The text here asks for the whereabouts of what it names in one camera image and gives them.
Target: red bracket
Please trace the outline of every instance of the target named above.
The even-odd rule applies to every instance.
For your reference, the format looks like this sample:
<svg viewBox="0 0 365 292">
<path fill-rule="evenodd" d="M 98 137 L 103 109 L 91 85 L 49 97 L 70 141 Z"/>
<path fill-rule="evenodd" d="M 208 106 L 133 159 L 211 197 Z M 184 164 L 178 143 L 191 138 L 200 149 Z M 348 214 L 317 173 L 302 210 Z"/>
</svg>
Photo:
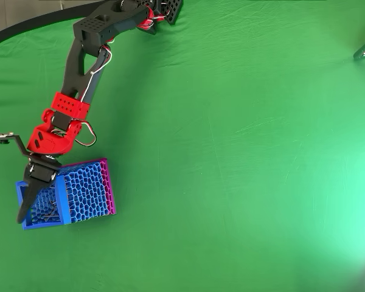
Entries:
<svg viewBox="0 0 365 292">
<path fill-rule="evenodd" d="M 78 101 L 57 92 L 51 107 L 73 118 L 67 132 L 63 134 L 62 131 L 58 130 L 54 133 L 55 127 L 52 125 L 54 111 L 46 109 L 42 114 L 43 124 L 34 128 L 27 149 L 31 152 L 44 155 L 62 155 L 69 152 L 76 136 L 81 131 L 82 120 L 86 118 L 89 106 L 88 103 Z"/>
<path fill-rule="evenodd" d="M 73 119 L 83 120 L 88 114 L 91 105 L 81 102 L 72 97 L 68 97 L 60 92 L 55 93 L 55 97 L 51 104 L 53 110 L 59 111 Z"/>
</svg>

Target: wire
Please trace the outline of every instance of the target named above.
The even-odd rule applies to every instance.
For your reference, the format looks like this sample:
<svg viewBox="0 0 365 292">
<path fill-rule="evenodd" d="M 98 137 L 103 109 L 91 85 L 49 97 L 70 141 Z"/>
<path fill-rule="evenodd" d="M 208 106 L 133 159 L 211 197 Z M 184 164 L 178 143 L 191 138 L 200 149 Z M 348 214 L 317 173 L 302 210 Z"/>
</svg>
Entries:
<svg viewBox="0 0 365 292">
<path fill-rule="evenodd" d="M 91 125 L 87 122 L 87 121 L 83 121 L 83 122 L 81 122 L 81 124 L 85 124 L 85 125 L 87 125 L 88 126 L 88 129 L 89 129 L 89 131 L 91 132 L 91 134 L 93 135 L 93 141 L 91 142 L 91 143 L 89 143 L 89 144 L 86 144 L 86 143 L 83 143 L 83 142 L 80 142 L 79 140 L 75 140 L 77 143 L 79 143 L 80 145 L 82 145 L 82 146 L 85 146 L 85 147 L 90 147 L 90 146 L 92 146 L 93 144 L 95 144 L 96 143 L 96 140 L 97 140 L 97 137 L 96 137 L 96 134 L 95 134 L 95 132 L 93 131 L 93 129 L 92 129 L 92 127 L 91 127 Z"/>
<path fill-rule="evenodd" d="M 85 91 L 83 93 L 83 96 L 80 99 L 81 102 L 83 101 L 83 99 L 85 97 L 85 94 L 88 92 L 89 86 L 91 85 L 91 82 L 92 82 L 93 75 L 96 74 L 96 73 L 98 73 L 98 72 L 100 72 L 100 70 L 102 70 L 105 66 L 107 66 L 110 63 L 110 61 L 112 60 L 112 52 L 107 47 L 105 47 L 105 46 L 103 46 L 103 48 L 106 49 L 107 52 L 109 52 L 109 59 L 108 59 L 108 61 L 105 64 L 103 64 L 103 66 L 101 66 L 100 68 L 98 68 L 98 70 L 91 71 L 91 78 L 89 79 L 88 85 L 87 85 L 87 87 L 86 87 L 86 89 L 85 89 Z"/>
<path fill-rule="evenodd" d="M 93 128 L 92 128 L 92 126 L 91 126 L 91 124 L 90 124 L 89 122 L 87 122 L 87 121 L 83 120 L 83 121 L 81 121 L 81 124 L 85 124 L 85 125 L 88 127 L 89 131 L 90 131 L 90 132 L 91 132 L 91 134 L 93 135 L 93 141 L 92 141 L 91 143 L 89 143 L 89 144 L 83 143 L 83 142 L 81 142 L 81 141 L 79 141 L 79 140 L 77 140 L 77 139 L 76 139 L 75 141 L 76 141 L 77 143 L 79 143 L 80 145 L 82 145 L 82 146 L 90 147 L 90 146 L 92 146 L 92 145 L 94 145 L 94 144 L 96 143 L 97 136 L 96 136 L 96 134 L 95 134 L 95 132 L 94 132 L 94 130 L 93 130 Z M 59 136 L 61 136 L 61 137 L 65 137 L 65 135 L 66 135 L 66 132 L 61 131 L 61 130 L 59 130 L 59 129 L 53 129 L 53 130 L 51 131 L 51 133 L 53 133 L 53 134 L 57 134 L 57 135 L 59 135 Z"/>
</svg>

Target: magenta edge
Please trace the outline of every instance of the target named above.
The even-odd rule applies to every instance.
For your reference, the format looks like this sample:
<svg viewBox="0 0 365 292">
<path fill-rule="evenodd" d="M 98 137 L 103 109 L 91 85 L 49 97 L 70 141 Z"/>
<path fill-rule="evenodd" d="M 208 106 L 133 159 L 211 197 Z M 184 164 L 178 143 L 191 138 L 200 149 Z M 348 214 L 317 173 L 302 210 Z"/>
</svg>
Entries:
<svg viewBox="0 0 365 292">
<path fill-rule="evenodd" d="M 104 161 L 105 167 L 107 168 L 107 178 L 108 178 L 107 179 L 107 184 L 108 184 L 108 188 L 111 191 L 112 207 L 114 208 L 114 213 L 112 213 L 112 215 L 115 215 L 116 214 L 115 197 L 114 197 L 114 191 L 112 190 L 112 187 L 111 187 L 111 177 L 110 177 L 110 170 L 108 169 L 108 162 L 107 162 L 106 158 L 103 158 L 101 160 Z"/>
</svg>

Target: blue honeycomb container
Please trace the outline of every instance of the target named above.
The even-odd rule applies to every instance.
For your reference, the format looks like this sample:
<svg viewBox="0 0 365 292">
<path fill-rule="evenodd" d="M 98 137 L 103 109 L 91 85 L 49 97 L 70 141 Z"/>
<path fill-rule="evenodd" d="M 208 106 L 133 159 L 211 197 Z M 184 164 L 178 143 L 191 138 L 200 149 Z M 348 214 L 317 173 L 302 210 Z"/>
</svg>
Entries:
<svg viewBox="0 0 365 292">
<path fill-rule="evenodd" d="M 19 205 L 24 181 L 16 183 Z M 23 229 L 65 225 L 116 213 L 106 159 L 66 165 L 55 184 L 41 190 L 23 221 Z"/>
</svg>

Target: green fabric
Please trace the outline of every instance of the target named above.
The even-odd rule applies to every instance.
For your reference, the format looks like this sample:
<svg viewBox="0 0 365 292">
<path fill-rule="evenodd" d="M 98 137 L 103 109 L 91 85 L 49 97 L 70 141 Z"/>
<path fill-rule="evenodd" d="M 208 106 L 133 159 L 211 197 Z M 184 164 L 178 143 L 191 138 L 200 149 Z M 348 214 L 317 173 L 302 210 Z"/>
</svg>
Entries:
<svg viewBox="0 0 365 292">
<path fill-rule="evenodd" d="M 0 45 L 0 132 L 41 123 L 72 23 Z M 107 157 L 117 215 L 23 231 L 0 145 L 0 291 L 365 291 L 364 43 L 365 0 L 185 0 L 119 35 L 98 142 L 61 160 Z"/>
</svg>

